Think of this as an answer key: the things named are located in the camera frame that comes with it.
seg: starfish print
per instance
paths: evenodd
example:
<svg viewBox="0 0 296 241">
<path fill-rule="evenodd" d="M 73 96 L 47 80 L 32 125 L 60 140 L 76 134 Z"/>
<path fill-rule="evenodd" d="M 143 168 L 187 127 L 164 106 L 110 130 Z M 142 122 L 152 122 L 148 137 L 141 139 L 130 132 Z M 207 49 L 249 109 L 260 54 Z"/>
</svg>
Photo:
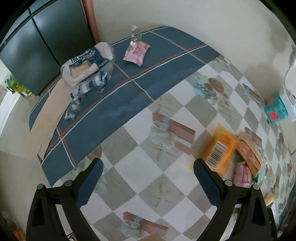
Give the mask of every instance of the starfish print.
<svg viewBox="0 0 296 241">
<path fill-rule="evenodd" d="M 174 202 L 166 196 L 166 193 L 169 193 L 169 192 L 170 191 L 166 191 L 164 189 L 163 183 L 161 183 L 159 186 L 159 193 L 154 195 L 155 197 L 157 197 L 159 199 L 157 204 L 155 205 L 156 208 L 159 206 L 160 203 L 164 203 L 164 201 L 174 204 Z"/>
<path fill-rule="evenodd" d="M 167 148 L 168 145 L 164 145 L 163 143 L 154 144 L 154 143 L 149 142 L 148 144 L 159 149 L 159 153 L 158 153 L 158 155 L 156 157 L 157 161 L 159 161 L 160 157 L 162 155 L 166 154 L 166 153 L 176 157 L 174 152 L 173 152 L 173 150 L 175 149 L 175 144 L 173 142 L 172 142 L 172 144 L 170 146 L 170 149 Z"/>
</svg>

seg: floor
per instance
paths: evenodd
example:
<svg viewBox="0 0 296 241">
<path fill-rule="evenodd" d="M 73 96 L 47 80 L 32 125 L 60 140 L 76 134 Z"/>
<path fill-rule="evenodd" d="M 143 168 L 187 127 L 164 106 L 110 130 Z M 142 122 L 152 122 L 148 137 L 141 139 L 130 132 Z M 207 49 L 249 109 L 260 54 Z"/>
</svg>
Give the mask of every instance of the floor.
<svg viewBox="0 0 296 241">
<path fill-rule="evenodd" d="M 46 92 L 59 78 L 54 78 L 42 92 Z M 0 210 L 9 211 L 24 231 L 37 185 L 43 183 L 50 187 L 37 156 L 29 157 L 23 148 L 30 131 L 29 116 L 39 99 L 39 96 L 19 98 L 0 138 Z M 59 211 L 65 231 L 70 233 L 62 209 Z"/>
</svg>

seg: yellow package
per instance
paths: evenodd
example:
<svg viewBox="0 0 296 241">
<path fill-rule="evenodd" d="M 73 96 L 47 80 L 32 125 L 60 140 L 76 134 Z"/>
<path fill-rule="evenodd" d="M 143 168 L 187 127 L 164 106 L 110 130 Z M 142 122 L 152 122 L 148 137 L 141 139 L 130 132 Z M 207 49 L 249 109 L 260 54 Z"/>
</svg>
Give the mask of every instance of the yellow package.
<svg viewBox="0 0 296 241">
<path fill-rule="evenodd" d="M 210 169 L 217 172 L 222 178 L 227 172 L 237 141 L 237 138 L 229 130 L 219 124 L 209 147 L 202 155 L 202 159 Z"/>
</svg>

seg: blue tablecloth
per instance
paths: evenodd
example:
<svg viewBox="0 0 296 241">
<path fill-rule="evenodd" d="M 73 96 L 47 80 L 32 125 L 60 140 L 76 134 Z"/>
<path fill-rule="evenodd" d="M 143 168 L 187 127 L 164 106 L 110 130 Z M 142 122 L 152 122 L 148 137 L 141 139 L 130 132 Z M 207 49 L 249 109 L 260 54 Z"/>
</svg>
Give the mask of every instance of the blue tablecloth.
<svg viewBox="0 0 296 241">
<path fill-rule="evenodd" d="M 219 55 L 202 41 L 172 27 L 142 34 L 142 40 L 151 45 L 143 65 L 122 60 L 129 38 L 114 43 L 115 66 L 103 93 L 95 89 L 88 92 L 74 120 L 61 118 L 41 162 L 50 185 L 133 116 Z M 34 107 L 30 129 L 49 95 L 50 90 Z"/>
</svg>

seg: teal box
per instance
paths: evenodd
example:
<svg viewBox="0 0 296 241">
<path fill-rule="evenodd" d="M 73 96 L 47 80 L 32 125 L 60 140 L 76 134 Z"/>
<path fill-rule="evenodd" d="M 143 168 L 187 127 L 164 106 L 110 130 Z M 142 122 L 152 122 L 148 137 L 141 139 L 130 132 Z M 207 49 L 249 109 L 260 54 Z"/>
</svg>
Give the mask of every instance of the teal box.
<svg viewBox="0 0 296 241">
<path fill-rule="evenodd" d="M 264 111 L 271 123 L 276 123 L 288 117 L 287 109 L 278 93 L 269 98 Z"/>
</svg>

